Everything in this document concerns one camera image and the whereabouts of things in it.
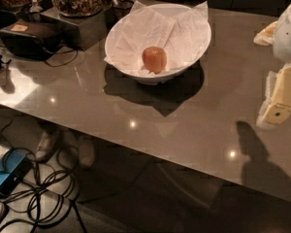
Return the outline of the white rounded gripper body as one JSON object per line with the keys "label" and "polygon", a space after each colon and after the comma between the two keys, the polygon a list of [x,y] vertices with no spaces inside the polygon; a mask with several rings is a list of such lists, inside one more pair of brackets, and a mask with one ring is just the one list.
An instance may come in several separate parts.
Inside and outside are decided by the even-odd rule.
{"label": "white rounded gripper body", "polygon": [[291,63],[291,4],[277,21],[273,52],[276,58],[285,63]]}

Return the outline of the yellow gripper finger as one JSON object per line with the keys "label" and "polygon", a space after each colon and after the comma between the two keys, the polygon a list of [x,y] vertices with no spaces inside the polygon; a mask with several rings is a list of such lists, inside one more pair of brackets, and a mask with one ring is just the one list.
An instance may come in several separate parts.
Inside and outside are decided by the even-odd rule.
{"label": "yellow gripper finger", "polygon": [[261,30],[253,39],[253,42],[259,46],[269,46],[274,43],[275,27],[277,22],[274,21],[263,30]]}
{"label": "yellow gripper finger", "polygon": [[270,71],[266,78],[265,101],[256,125],[272,129],[291,116],[291,64],[285,64],[277,73]]}

